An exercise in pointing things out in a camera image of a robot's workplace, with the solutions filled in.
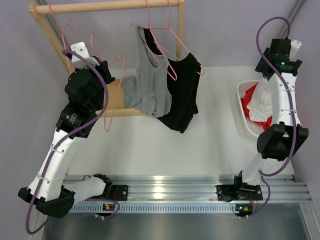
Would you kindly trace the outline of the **pink hanger of red top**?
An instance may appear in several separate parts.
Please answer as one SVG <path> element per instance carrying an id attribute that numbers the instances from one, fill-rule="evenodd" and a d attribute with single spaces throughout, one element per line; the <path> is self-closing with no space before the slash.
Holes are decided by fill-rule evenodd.
<path id="1" fill-rule="evenodd" d="M 64 28 L 62 29 L 61 26 L 59 25 L 59 23 L 58 23 L 55 15 L 54 15 L 54 12 L 53 12 L 53 10 L 52 10 L 51 5 L 49 4 L 48 7 L 49 7 L 49 11 L 50 11 L 51 17 L 53 18 L 54 23 L 55 23 L 55 25 L 56 25 L 56 27 L 57 27 L 57 29 L 58 29 L 59 34 L 60 34 L 60 38 L 61 38 L 61 41 L 62 41 L 63 49 L 66 50 L 67 47 L 68 47 L 68 45 L 66 44 L 64 32 L 65 32 L 67 26 L 70 26 L 70 27 L 71 27 L 71 30 L 73 30 L 73 23 L 72 23 L 71 19 L 69 18 L 68 21 L 67 21 L 67 23 L 66 23 L 66 25 L 65 25 Z"/>

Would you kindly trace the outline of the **white camisole top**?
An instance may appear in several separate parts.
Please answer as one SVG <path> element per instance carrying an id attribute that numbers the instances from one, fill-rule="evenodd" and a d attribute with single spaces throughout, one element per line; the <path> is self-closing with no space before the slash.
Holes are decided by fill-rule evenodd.
<path id="1" fill-rule="evenodd" d="M 246 91 L 248 117 L 253 122 L 264 123 L 272 116 L 272 93 L 267 79 L 262 78 Z"/>

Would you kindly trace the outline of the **red tank top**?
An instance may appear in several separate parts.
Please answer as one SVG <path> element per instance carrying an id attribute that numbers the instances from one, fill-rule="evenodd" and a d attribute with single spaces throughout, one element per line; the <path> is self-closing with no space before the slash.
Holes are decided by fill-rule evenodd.
<path id="1" fill-rule="evenodd" d="M 259 82 L 245 91 L 240 99 L 244 116 L 267 130 L 272 123 L 272 94 L 267 82 Z"/>

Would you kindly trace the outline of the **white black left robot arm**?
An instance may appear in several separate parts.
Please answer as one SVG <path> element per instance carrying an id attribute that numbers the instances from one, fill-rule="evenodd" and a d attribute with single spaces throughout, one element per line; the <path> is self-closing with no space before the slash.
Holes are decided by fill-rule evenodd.
<path id="1" fill-rule="evenodd" d="M 104 87 L 96 73 L 105 84 L 115 80 L 107 61 L 98 62 L 94 69 L 76 68 L 68 77 L 64 90 L 69 102 L 60 113 L 46 159 L 32 183 L 18 192 L 25 202 L 33 203 L 39 212 L 53 218 L 64 217 L 75 204 L 86 199 L 115 201 L 119 190 L 127 190 L 127 186 L 113 185 L 110 178 L 100 173 L 74 184 L 64 183 L 76 153 L 97 121 L 96 112 L 105 103 Z"/>

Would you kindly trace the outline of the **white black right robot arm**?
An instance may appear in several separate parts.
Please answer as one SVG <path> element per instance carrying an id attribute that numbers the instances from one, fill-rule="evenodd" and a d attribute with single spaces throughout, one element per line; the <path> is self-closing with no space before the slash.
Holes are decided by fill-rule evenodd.
<path id="1" fill-rule="evenodd" d="M 233 184 L 216 186 L 219 201 L 260 201 L 264 177 L 281 173 L 309 136 L 296 108 L 295 85 L 301 60 L 293 60 L 302 43 L 287 37 L 276 38 L 261 54 L 255 71 L 270 87 L 272 122 L 256 142 L 257 154 L 247 168 L 234 177 Z"/>

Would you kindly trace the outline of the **pink hanger of grey top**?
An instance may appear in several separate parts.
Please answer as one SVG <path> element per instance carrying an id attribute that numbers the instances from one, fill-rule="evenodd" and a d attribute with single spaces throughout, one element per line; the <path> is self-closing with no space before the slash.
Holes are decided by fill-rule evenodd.
<path id="1" fill-rule="evenodd" d="M 157 38 L 155 37 L 154 33 L 153 33 L 153 29 L 151 26 L 151 5 L 150 5 L 150 1 L 149 0 L 145 0 L 144 1 L 146 6 L 147 6 L 147 11 L 148 11 L 148 21 L 147 21 L 147 27 L 144 28 L 141 25 L 139 25 L 139 27 L 143 28 L 144 30 L 147 29 L 151 36 L 153 37 L 153 42 L 156 45 L 156 48 L 159 50 L 160 53 L 155 53 L 154 51 L 152 51 L 152 48 L 150 45 L 148 45 L 147 43 L 144 44 L 144 46 L 147 48 L 147 50 L 150 52 L 150 54 L 153 56 L 153 58 L 160 63 L 159 59 L 157 58 L 157 56 L 162 56 L 165 59 L 168 59 L 167 56 L 165 55 L 165 53 L 163 52 L 163 47 L 159 44 Z M 170 0 L 167 0 L 167 6 L 169 7 L 169 17 L 168 17 L 168 25 L 167 28 L 170 29 L 171 28 L 171 18 L 172 18 L 172 4 Z M 168 67 L 171 69 L 171 71 L 167 71 L 167 74 L 171 77 L 172 80 L 176 81 L 178 79 L 178 76 L 175 72 L 175 70 L 173 69 L 173 67 L 169 64 Z"/>

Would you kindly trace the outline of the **grey tank top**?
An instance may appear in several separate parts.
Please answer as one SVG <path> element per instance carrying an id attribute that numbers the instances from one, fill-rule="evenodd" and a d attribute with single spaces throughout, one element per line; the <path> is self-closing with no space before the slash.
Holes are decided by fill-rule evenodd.
<path id="1" fill-rule="evenodd" d="M 139 52 L 139 65 L 136 75 L 121 80 L 123 101 L 127 109 L 139 109 L 141 112 L 159 118 L 169 113 L 172 95 L 167 87 L 169 60 L 158 55 L 160 63 L 144 46 L 147 44 L 146 29 L 135 27 Z"/>

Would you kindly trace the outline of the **black tank top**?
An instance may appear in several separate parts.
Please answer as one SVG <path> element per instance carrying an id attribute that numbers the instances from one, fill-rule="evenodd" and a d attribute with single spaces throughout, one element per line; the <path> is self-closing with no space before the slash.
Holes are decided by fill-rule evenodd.
<path id="1" fill-rule="evenodd" d="M 184 133 L 193 116 L 199 113 L 196 103 L 201 64 L 192 53 L 182 60 L 169 60 L 167 89 L 172 96 L 168 114 L 158 120 L 169 129 Z"/>

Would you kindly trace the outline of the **pink hanger of black top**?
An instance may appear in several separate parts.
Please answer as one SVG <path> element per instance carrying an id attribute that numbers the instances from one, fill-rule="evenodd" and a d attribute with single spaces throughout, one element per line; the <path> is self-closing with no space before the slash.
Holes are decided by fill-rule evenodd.
<path id="1" fill-rule="evenodd" d="M 181 60 L 181 53 L 182 53 L 182 48 L 186 50 L 186 52 L 189 54 L 190 51 L 186 47 L 186 45 L 183 43 L 182 38 L 183 38 L 183 28 L 184 28 L 184 16 L 185 16 L 185 1 L 184 0 L 178 0 L 177 1 L 177 33 L 174 31 L 172 27 L 172 7 L 174 6 L 172 0 L 167 0 L 166 1 L 168 7 L 169 7 L 169 17 L 168 17 L 168 24 L 166 27 L 152 27 L 151 22 L 150 22 L 150 9 L 148 8 L 148 28 L 149 31 L 153 37 L 154 43 L 156 44 L 157 48 L 161 52 L 161 54 L 166 57 L 165 53 L 168 53 L 172 57 L 174 57 L 176 60 L 180 61 Z M 163 46 L 161 46 L 154 35 L 153 30 L 170 30 L 170 32 L 173 34 L 173 36 L 176 39 L 176 53 L 173 54 L 167 49 L 165 49 Z"/>

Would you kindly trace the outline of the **wooden clothes rack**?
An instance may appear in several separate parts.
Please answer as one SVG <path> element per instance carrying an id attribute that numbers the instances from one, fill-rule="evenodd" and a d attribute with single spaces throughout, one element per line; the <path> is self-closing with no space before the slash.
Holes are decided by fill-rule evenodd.
<path id="1" fill-rule="evenodd" d="M 102 2 L 85 2 L 85 3 L 64 3 L 54 5 L 40 5 L 37 2 L 28 4 L 28 10 L 42 32 L 48 39 L 52 48 L 55 50 L 65 70 L 70 73 L 69 61 L 62 54 L 64 50 L 63 41 L 60 39 L 60 32 L 54 31 L 53 25 L 50 23 L 47 15 L 50 14 L 69 14 L 69 13 L 85 13 L 85 12 L 101 12 L 115 10 L 131 10 L 144 8 L 162 8 L 162 7 L 177 7 L 177 36 L 183 37 L 184 27 L 184 10 L 185 2 L 183 0 L 150 0 L 146 3 L 144 0 L 116 0 Z M 123 88 L 120 81 L 117 79 L 107 85 L 109 92 L 108 109 L 102 115 L 103 117 L 127 117 L 141 116 L 143 113 L 134 108 L 125 108 L 123 100 Z"/>

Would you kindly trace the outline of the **white perforated plastic basket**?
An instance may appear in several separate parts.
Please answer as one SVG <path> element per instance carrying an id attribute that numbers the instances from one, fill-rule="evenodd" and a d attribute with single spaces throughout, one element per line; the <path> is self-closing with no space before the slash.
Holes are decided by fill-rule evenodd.
<path id="1" fill-rule="evenodd" d="M 258 82 L 259 80 L 243 81 L 237 87 L 237 99 L 239 102 L 239 110 L 240 110 L 240 113 L 242 114 L 244 127 L 248 135 L 250 137 L 255 137 L 255 138 L 258 137 L 265 130 L 258 124 L 254 123 L 253 121 L 245 117 L 242 104 L 241 104 L 241 98 L 245 95 L 246 90 L 248 90 L 253 85 L 257 84 Z"/>

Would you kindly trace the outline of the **aluminium mounting rail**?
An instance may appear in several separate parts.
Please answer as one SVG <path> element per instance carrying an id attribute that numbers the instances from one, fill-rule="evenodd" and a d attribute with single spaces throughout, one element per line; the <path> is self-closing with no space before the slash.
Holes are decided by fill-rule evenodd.
<path id="1" fill-rule="evenodd" d="M 128 186 L 129 202 L 218 202 L 217 185 L 232 184 L 232 175 L 143 176 L 110 175 L 115 185 Z M 300 203 L 312 200 L 307 184 L 292 175 L 266 177 L 271 203 Z"/>

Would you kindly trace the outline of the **aluminium corner post right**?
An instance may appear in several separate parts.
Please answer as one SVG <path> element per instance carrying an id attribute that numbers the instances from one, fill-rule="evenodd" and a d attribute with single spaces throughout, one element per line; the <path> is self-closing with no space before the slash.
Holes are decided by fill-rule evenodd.
<path id="1" fill-rule="evenodd" d="M 305 3 L 307 2 L 307 0 L 295 0 L 294 1 L 294 5 L 291 8 L 288 17 L 286 18 L 288 20 L 288 22 L 290 23 L 290 26 L 292 27 L 296 18 L 299 16 L 300 12 L 302 11 Z M 288 25 L 286 23 L 283 24 L 279 34 L 278 34 L 278 38 L 282 39 L 286 36 L 288 32 Z"/>

